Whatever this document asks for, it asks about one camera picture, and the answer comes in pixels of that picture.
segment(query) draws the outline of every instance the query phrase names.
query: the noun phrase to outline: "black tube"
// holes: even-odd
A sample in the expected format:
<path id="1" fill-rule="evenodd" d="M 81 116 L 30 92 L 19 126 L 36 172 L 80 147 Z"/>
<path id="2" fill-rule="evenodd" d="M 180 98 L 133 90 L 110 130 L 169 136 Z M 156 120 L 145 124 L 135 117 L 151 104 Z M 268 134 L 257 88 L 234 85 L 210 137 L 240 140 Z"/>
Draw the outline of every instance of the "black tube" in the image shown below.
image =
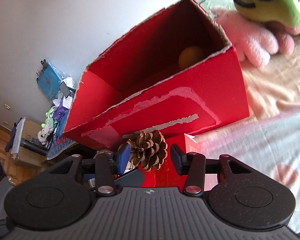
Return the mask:
<path id="1" fill-rule="evenodd" d="M 47 156 L 47 154 L 48 154 L 47 148 L 37 145 L 35 143 L 29 142 L 28 140 L 26 140 L 24 138 L 21 138 L 20 146 L 28 149 L 29 151 L 40 154 L 42 156 Z"/>

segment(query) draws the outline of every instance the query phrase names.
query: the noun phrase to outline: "red cardboard box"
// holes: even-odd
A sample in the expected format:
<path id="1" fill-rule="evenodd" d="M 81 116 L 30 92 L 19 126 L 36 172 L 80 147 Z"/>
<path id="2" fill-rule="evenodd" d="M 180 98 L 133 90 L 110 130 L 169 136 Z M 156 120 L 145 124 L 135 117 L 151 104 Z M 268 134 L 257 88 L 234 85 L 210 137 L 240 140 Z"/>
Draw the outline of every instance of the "red cardboard box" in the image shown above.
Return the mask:
<path id="1" fill-rule="evenodd" d="M 208 52 L 180 71 L 189 46 Z M 193 0 L 157 12 L 84 70 L 64 134 L 91 148 L 116 149 L 139 131 L 196 135 L 249 116 L 234 46 Z"/>
<path id="2" fill-rule="evenodd" d="M 192 139 L 191 135 L 181 134 L 169 139 L 166 139 L 168 144 L 168 156 L 165 158 L 161 168 L 158 170 L 144 171 L 145 180 L 142 187 L 178 187 L 182 191 L 186 182 L 186 175 L 180 176 L 177 174 L 170 158 L 170 147 L 172 144 L 177 144 L 183 152 L 198 152 L 197 142 Z"/>

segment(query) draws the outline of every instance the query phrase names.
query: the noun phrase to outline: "pine cone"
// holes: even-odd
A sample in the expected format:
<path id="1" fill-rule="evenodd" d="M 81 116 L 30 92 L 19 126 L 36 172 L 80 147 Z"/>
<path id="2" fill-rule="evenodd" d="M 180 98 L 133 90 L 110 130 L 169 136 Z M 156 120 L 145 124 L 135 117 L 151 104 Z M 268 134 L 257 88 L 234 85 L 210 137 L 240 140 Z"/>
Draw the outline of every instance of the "pine cone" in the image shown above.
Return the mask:
<path id="1" fill-rule="evenodd" d="M 167 157 L 168 145 L 165 142 L 162 133 L 155 131 L 153 133 L 141 132 L 132 140 L 128 140 L 130 144 L 130 162 L 133 165 L 139 164 L 145 171 L 150 171 L 151 167 L 155 170 L 160 169 L 163 160 Z"/>

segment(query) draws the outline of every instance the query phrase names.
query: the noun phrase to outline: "bed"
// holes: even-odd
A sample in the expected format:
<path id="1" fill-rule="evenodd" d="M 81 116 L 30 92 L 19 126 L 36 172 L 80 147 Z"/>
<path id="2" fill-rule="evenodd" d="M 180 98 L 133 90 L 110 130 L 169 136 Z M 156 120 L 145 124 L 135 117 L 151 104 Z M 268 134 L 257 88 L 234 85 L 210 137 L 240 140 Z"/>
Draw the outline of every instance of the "bed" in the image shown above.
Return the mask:
<path id="1" fill-rule="evenodd" d="M 209 13 L 214 5 L 234 8 L 232 0 L 196 1 Z M 207 158 L 230 154 L 287 186 L 297 203 L 288 226 L 299 233 L 300 36 L 295 37 L 295 43 L 292 55 L 274 55 L 263 68 L 242 62 L 250 117 L 197 135 L 195 140 Z M 206 189 L 216 183 L 210 176 Z"/>

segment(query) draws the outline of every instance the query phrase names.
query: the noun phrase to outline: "pink plush toy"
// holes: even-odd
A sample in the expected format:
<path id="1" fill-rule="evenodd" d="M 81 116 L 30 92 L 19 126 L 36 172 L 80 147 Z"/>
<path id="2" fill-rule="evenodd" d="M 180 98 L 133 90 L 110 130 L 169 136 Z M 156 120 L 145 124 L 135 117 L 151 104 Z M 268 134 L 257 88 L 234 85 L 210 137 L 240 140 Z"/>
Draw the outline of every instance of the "pink plush toy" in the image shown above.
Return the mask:
<path id="1" fill-rule="evenodd" d="M 277 52 L 290 55 L 294 50 L 291 35 L 298 35 L 300 27 L 287 28 L 278 22 L 264 25 L 247 20 L 236 10 L 219 6 L 211 11 L 216 15 L 215 21 L 236 47 L 240 61 L 247 57 L 254 66 L 264 66 L 269 63 L 270 55 Z"/>

